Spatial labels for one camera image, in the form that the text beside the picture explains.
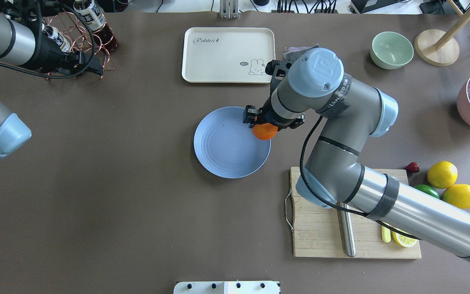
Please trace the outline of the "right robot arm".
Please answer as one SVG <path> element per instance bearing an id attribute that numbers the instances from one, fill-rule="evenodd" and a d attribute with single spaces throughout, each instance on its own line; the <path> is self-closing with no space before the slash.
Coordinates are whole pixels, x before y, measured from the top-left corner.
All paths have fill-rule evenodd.
<path id="1" fill-rule="evenodd" d="M 354 79 L 334 52 L 316 46 L 268 62 L 265 72 L 272 76 L 270 95 L 259 109 L 246 106 L 243 122 L 250 128 L 270 123 L 294 129 L 310 109 L 326 118 L 307 161 L 301 152 L 305 188 L 300 194 L 323 207 L 345 203 L 347 212 L 470 263 L 470 213 L 358 160 L 370 137 L 394 125 L 399 112 L 395 99 Z"/>

